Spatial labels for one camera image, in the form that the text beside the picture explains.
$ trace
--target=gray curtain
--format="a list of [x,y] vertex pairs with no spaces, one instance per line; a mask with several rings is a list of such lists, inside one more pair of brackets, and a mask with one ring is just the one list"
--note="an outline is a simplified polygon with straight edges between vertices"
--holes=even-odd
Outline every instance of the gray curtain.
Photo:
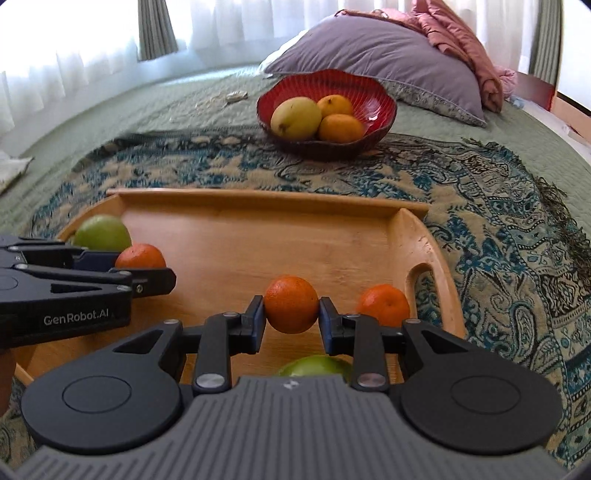
[[138,12],[140,60],[178,51],[166,0],[138,0]]
[[562,44],[562,0],[540,0],[530,73],[552,85],[558,81]]

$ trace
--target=pink garment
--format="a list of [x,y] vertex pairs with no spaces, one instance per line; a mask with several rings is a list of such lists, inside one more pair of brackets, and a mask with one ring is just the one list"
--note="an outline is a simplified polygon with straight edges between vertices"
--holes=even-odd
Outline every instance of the pink garment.
[[468,65],[478,81],[482,105],[493,112],[501,111],[504,97],[510,96],[517,86],[517,74],[513,70],[495,68],[470,27],[443,0],[414,0],[411,15],[394,8],[371,13],[341,10],[336,15],[377,18],[425,35],[443,54]]

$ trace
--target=fruit bowl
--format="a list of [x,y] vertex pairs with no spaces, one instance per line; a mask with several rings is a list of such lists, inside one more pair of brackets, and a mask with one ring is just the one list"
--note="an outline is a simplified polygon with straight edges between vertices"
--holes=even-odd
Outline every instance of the fruit bowl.
[[[337,144],[321,140],[290,141],[271,130],[271,117],[285,100],[306,96],[317,102],[327,95],[339,94],[353,104],[353,116],[366,126],[363,138]],[[379,82],[368,77],[351,75],[340,70],[292,75],[262,95],[256,113],[263,129],[284,151],[315,160],[344,160],[371,149],[388,133],[396,118],[396,102]]]

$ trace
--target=purple pillow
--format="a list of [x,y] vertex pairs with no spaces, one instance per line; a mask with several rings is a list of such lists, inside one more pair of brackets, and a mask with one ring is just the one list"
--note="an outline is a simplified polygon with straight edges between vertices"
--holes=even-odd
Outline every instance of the purple pillow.
[[338,69],[379,80],[388,93],[469,125],[486,125],[480,90],[462,61],[433,48],[427,37],[391,22],[341,15],[311,28],[266,73]]

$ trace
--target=wooden tray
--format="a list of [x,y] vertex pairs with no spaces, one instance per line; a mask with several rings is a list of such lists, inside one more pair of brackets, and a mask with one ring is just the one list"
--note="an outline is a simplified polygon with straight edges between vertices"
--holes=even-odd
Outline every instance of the wooden tray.
[[[423,203],[323,194],[252,190],[129,189],[78,216],[60,238],[66,240],[88,217],[122,217],[134,242],[162,250],[177,274],[170,295],[136,299],[128,327],[35,347],[17,349],[17,361],[33,377],[165,319],[187,326],[208,316],[243,312],[280,274],[303,277],[319,296],[330,296],[340,312],[352,312],[361,292],[392,282],[404,290],[416,316],[414,284],[431,269],[440,298],[443,327],[464,337],[462,309],[449,268],[419,220]],[[297,358],[322,353],[318,325],[299,335],[268,326],[261,352],[238,355],[232,375],[272,375]],[[399,378],[395,356],[388,359]],[[183,380],[190,381],[194,355]]]

